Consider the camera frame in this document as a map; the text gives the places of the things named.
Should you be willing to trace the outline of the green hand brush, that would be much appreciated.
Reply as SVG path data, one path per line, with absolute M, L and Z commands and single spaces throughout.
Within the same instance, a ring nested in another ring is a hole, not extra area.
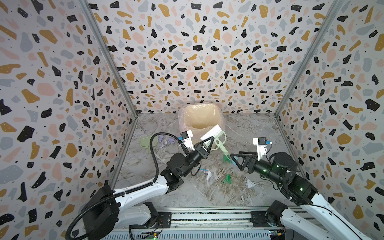
M 227 135 L 224 130 L 220 127 L 220 125 L 215 125 L 212 129 L 205 133 L 201 137 L 201 141 L 205 141 L 209 137 L 215 138 L 213 145 L 215 145 L 216 147 L 212 147 L 212 151 L 221 150 L 223 152 L 223 155 L 230 156 L 229 151 L 224 146 L 224 143 L 227 141 Z

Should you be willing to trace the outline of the green plastic dustpan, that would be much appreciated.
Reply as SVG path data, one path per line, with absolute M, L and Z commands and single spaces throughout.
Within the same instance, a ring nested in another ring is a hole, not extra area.
M 140 138 L 140 146 L 141 146 L 141 148 L 147 150 L 149 154 L 151 153 L 151 150 L 150 150 L 150 140 L 151 140 L 151 138 L 152 138 L 152 136 Z M 157 146 L 158 142 L 159 142 L 159 138 L 158 138 L 158 136 L 155 136 L 155 138 L 152 141 L 152 146 L 153 147 Z

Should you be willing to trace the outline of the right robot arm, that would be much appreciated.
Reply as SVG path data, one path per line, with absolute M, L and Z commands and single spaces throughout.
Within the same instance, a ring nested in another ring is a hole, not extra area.
M 286 227 L 308 240 L 369 239 L 339 214 L 315 186 L 296 173 L 298 164 L 289 154 L 275 153 L 271 163 L 259 160 L 252 152 L 239 152 L 230 157 L 241 171 L 247 169 L 248 173 L 257 173 L 262 179 L 275 183 L 289 201 L 311 214 L 321 224 L 319 227 L 285 204 L 274 201 L 265 214 L 270 226 Z

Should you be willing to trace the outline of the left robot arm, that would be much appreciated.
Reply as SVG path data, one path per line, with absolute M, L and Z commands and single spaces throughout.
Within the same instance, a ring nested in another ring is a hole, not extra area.
M 183 184 L 183 178 L 200 166 L 212 149 L 214 137 L 197 143 L 187 155 L 176 153 L 167 162 L 166 168 L 153 180 L 127 187 L 111 189 L 104 186 L 89 200 L 78 216 L 85 226 L 86 233 L 79 238 L 100 240 L 117 225 L 152 227 L 159 214 L 148 200 L 175 191 Z

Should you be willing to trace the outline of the white crumpled paper scrap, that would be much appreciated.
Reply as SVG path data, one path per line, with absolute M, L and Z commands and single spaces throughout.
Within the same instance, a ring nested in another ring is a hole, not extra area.
M 246 178 L 246 186 L 247 188 L 253 188 L 256 184 Z

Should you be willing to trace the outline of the small green paper scrap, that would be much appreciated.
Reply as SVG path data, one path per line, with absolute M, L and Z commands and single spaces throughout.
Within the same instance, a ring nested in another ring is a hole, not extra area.
M 227 174 L 227 175 L 225 176 L 225 179 L 224 179 L 223 183 L 228 183 L 228 184 L 231 184 L 231 183 L 232 183 L 231 175 L 230 175 L 230 174 Z

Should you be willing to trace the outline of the purple white paper scrap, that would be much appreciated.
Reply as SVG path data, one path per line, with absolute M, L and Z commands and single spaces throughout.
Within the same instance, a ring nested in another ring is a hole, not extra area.
M 167 141 L 165 140 L 165 135 L 159 135 L 159 148 L 164 148 L 167 145 Z

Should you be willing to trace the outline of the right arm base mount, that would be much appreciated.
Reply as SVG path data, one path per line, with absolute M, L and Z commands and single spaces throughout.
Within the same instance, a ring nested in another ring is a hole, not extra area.
M 252 211 L 250 222 L 254 228 L 272 227 L 282 228 L 284 225 L 281 222 L 282 213 L 277 211 Z

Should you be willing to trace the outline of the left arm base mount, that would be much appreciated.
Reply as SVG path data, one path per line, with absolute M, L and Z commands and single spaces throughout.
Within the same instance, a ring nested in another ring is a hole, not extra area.
M 142 225 L 132 225 L 132 229 L 169 229 L 171 227 L 172 212 L 158 212 L 157 217 L 151 217 Z

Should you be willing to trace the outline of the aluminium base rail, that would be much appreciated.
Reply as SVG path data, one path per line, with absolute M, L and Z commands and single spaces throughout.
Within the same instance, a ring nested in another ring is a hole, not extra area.
M 317 226 L 321 224 L 305 210 L 289 207 L 302 218 Z M 100 240 L 308 240 L 288 229 L 259 227 L 250 222 L 252 211 L 266 207 L 158 208 L 172 212 L 169 229 L 132 229 L 117 226 Z

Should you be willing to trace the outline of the right aluminium corner post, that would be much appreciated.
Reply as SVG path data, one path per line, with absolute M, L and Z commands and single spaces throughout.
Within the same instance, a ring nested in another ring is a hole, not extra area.
M 301 76 L 303 75 L 304 71 L 306 70 L 307 65 L 310 63 L 311 59 L 317 52 L 317 48 L 319 47 L 324 35 L 327 33 L 329 27 L 331 26 L 333 19 L 335 18 L 338 11 L 341 9 L 343 5 L 342 0 L 334 0 L 327 12 L 327 15 L 322 23 L 322 25 L 319 28 L 318 33 L 316 34 L 313 42 L 311 43 L 310 47 L 308 48 L 308 52 L 303 58 L 302 62 L 299 65 L 298 70 L 296 71 L 293 80 L 291 81 L 290 85 L 287 87 L 287 91 L 283 96 L 283 99 L 279 103 L 276 112 L 274 113 L 274 117 L 278 119 L 279 115 L 282 113 L 283 108 L 285 104 L 288 102 L 290 95 L 295 91 L 295 86 L 298 84 Z

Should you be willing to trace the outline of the aluminium corner post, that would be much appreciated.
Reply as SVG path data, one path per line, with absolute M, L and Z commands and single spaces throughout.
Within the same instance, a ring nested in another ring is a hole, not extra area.
M 117 66 L 116 66 L 116 64 L 115 64 L 115 62 L 114 62 L 114 60 L 110 54 L 108 45 L 105 43 L 105 41 L 103 39 L 102 32 L 101 32 L 101 30 L 97 24 L 97 21 L 96 21 L 93 13 L 91 11 L 89 3 L 86 0 L 79 0 L 79 5 L 80 5 L 80 7 L 81 7 L 81 9 L 85 15 L 85 19 L 87 20 L 90 29 L 92 30 L 92 32 L 95 36 L 96 42 L 98 43 L 100 50 L 106 59 L 106 63 L 108 64 L 110 70 L 112 71 L 112 74 L 113 74 L 115 80 L 117 81 L 117 85 L 120 88 L 122 95 L 127 102 L 127 105 L 129 108 L 129 113 L 131 114 L 133 119 L 136 119 L 138 117 L 138 113 L 134 108 L 134 104 L 131 101 L 131 98 L 130 98 L 129 93 L 126 89 L 126 86 L 122 80 L 121 75 L 119 74 L 118 68 L 117 68 Z
M 285 104 L 288 102 L 290 95 L 295 91 L 295 86 L 298 84 L 301 76 L 303 75 L 304 71 L 306 70 L 307 65 L 310 63 L 311 59 L 317 52 L 317 48 L 319 47 L 324 35 L 327 33 L 329 27 L 331 26 L 333 19 L 335 18 L 338 11 L 341 9 L 343 5 L 342 0 L 334 0 L 327 12 L 327 15 L 322 23 L 322 25 L 319 28 L 318 33 L 316 34 L 313 42 L 311 43 L 310 47 L 308 48 L 308 52 L 303 58 L 302 62 L 299 65 L 298 70 L 296 71 L 293 80 L 291 81 L 290 85 L 287 87 L 287 91 L 283 96 L 283 99 L 279 103 L 276 112 L 274 113 L 274 117 L 278 119 L 279 115 L 282 113 L 283 108 Z

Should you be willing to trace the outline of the left aluminium corner post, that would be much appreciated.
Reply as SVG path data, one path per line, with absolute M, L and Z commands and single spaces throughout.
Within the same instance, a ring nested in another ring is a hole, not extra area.
M 81 7 L 81 9 L 85 15 L 85 19 L 87 20 L 90 29 L 92 30 L 92 32 L 95 36 L 96 42 L 98 43 L 100 50 L 106 59 L 106 63 L 108 64 L 110 70 L 112 71 L 112 74 L 113 74 L 115 80 L 117 81 L 117 85 L 120 88 L 122 95 L 127 102 L 127 105 L 129 108 L 129 113 L 131 114 L 133 119 L 136 119 L 138 117 L 138 113 L 134 108 L 134 104 L 131 101 L 131 98 L 130 98 L 129 93 L 126 89 L 126 86 L 122 80 L 121 75 L 119 74 L 118 68 L 117 68 L 117 66 L 116 66 L 116 64 L 115 64 L 115 62 L 114 62 L 114 60 L 110 54 L 108 45 L 105 43 L 105 41 L 103 39 L 102 32 L 101 32 L 101 30 L 97 24 L 97 21 L 96 21 L 93 13 L 91 11 L 89 3 L 86 0 L 79 0 L 79 5 L 80 5 L 80 7 Z

